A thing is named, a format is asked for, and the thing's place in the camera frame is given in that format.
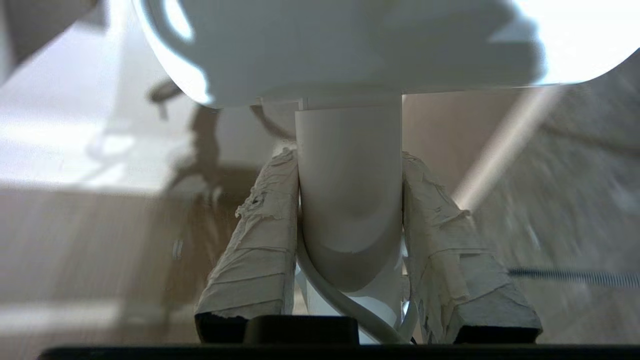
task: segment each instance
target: white cable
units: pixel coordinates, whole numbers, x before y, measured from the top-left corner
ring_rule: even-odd
[[[350,316],[356,319],[358,325],[364,332],[382,344],[406,344],[408,342],[408,340],[404,339],[393,327],[364,306],[349,299],[345,294],[329,284],[327,280],[317,272],[307,253],[300,218],[298,219],[298,249],[296,253],[298,255],[300,268],[302,268],[302,271],[307,276],[308,281],[317,290],[318,294],[336,311],[344,316]]]

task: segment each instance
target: metal spring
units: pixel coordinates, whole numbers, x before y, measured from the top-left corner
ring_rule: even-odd
[[[587,282],[612,288],[640,288],[639,273],[591,272],[561,269],[510,268],[509,276],[530,279]]]

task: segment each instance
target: tape-wrapped block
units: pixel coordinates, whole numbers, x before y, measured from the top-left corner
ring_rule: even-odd
[[[411,298],[430,343],[533,342],[538,315],[427,166],[403,154]]]
[[[260,171],[227,249],[209,274],[196,314],[289,315],[293,309],[298,159],[285,149]]]

